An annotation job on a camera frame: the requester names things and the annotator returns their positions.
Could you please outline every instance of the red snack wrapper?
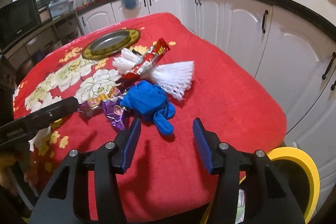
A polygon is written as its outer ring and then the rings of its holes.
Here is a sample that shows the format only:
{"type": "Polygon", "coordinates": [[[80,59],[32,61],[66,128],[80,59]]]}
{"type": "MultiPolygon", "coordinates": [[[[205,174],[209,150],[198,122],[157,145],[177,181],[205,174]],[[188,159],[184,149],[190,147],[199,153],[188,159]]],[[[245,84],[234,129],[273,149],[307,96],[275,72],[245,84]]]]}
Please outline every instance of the red snack wrapper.
{"type": "Polygon", "coordinates": [[[137,80],[140,79],[141,75],[150,71],[167,51],[170,51],[170,47],[163,38],[160,38],[157,43],[151,46],[142,56],[141,62],[136,64],[129,72],[124,74],[117,81],[117,84],[121,84],[119,89],[125,90],[126,88],[133,85],[137,80]]]}

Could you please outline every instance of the black cabinet handle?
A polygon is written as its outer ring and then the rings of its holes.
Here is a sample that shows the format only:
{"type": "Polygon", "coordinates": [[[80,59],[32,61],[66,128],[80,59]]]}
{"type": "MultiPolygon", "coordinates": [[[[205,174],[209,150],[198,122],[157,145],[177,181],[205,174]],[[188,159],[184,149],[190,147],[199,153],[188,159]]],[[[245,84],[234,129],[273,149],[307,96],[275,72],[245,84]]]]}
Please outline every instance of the black cabinet handle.
{"type": "Polygon", "coordinates": [[[333,57],[331,58],[331,60],[329,62],[329,65],[328,65],[327,69],[325,70],[325,73],[322,75],[323,80],[325,80],[325,78],[327,77],[327,74],[328,74],[329,70],[331,69],[331,66],[334,63],[335,58],[336,58],[336,52],[333,52],[333,57]]]}
{"type": "Polygon", "coordinates": [[[331,85],[331,90],[334,90],[335,87],[336,87],[336,80],[335,80],[335,83],[333,83],[333,84],[331,85]]]}
{"type": "Polygon", "coordinates": [[[83,22],[84,27],[86,27],[86,24],[84,22],[84,17],[82,17],[82,22],[83,22]]]}
{"type": "Polygon", "coordinates": [[[262,18],[262,26],[261,26],[261,28],[262,28],[262,33],[266,33],[266,30],[265,30],[265,20],[266,20],[266,16],[267,16],[267,15],[268,15],[268,11],[265,10],[264,16],[263,16],[263,18],[262,18]]]}

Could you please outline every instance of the blue gripper pad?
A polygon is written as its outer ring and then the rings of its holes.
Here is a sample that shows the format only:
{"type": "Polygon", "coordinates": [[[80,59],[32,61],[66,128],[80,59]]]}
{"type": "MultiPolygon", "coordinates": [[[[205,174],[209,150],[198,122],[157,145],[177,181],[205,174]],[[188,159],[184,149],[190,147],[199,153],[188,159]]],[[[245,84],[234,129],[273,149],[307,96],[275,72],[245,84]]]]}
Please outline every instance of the blue gripper pad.
{"type": "Polygon", "coordinates": [[[199,118],[193,122],[193,134],[197,145],[199,156],[202,159],[203,166],[210,174],[213,173],[214,167],[212,164],[212,152],[203,134],[205,129],[199,118]]]}
{"type": "Polygon", "coordinates": [[[139,140],[140,132],[141,132],[140,119],[136,119],[135,124],[132,123],[130,130],[131,130],[131,134],[126,143],[125,149],[123,151],[123,157],[122,157],[123,161],[121,164],[121,168],[124,172],[126,172],[126,170],[130,168],[132,160],[133,160],[134,152],[138,144],[138,140],[139,140]]]}

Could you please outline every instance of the white foam fruit net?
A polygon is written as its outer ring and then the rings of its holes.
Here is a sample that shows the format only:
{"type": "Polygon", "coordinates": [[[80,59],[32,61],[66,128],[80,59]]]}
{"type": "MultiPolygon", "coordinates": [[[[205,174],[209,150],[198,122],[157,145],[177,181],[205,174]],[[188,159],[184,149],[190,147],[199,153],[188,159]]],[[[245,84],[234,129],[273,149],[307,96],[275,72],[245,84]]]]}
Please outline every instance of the white foam fruit net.
{"type": "MultiPolygon", "coordinates": [[[[141,60],[141,56],[134,54],[127,48],[123,48],[121,56],[115,57],[112,64],[118,69],[120,74],[125,74],[141,60]]],[[[158,84],[166,93],[181,101],[184,92],[191,87],[193,74],[194,62],[185,61],[156,66],[145,75],[142,75],[142,78],[158,84]]]]}

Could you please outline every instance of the silver bolt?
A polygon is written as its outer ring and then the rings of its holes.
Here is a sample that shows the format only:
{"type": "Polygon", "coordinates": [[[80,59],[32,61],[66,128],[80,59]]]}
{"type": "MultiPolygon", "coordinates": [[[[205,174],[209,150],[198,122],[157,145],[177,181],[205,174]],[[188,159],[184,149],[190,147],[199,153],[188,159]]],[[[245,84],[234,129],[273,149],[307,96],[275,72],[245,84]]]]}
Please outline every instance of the silver bolt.
{"type": "Polygon", "coordinates": [[[108,143],[105,145],[105,147],[106,147],[107,149],[112,149],[113,147],[115,147],[115,143],[114,143],[114,142],[108,142],[108,143]]]}
{"type": "Polygon", "coordinates": [[[265,156],[265,152],[262,151],[262,150],[257,150],[256,155],[257,155],[258,157],[262,158],[263,156],[265,156]]]}
{"type": "Polygon", "coordinates": [[[219,148],[220,149],[223,149],[223,150],[226,150],[229,148],[229,145],[227,143],[220,143],[219,144],[219,148]]]}
{"type": "Polygon", "coordinates": [[[70,152],[69,152],[69,156],[70,157],[74,157],[74,156],[76,156],[78,154],[78,151],[76,150],[76,149],[73,149],[73,150],[71,150],[70,152]]]}

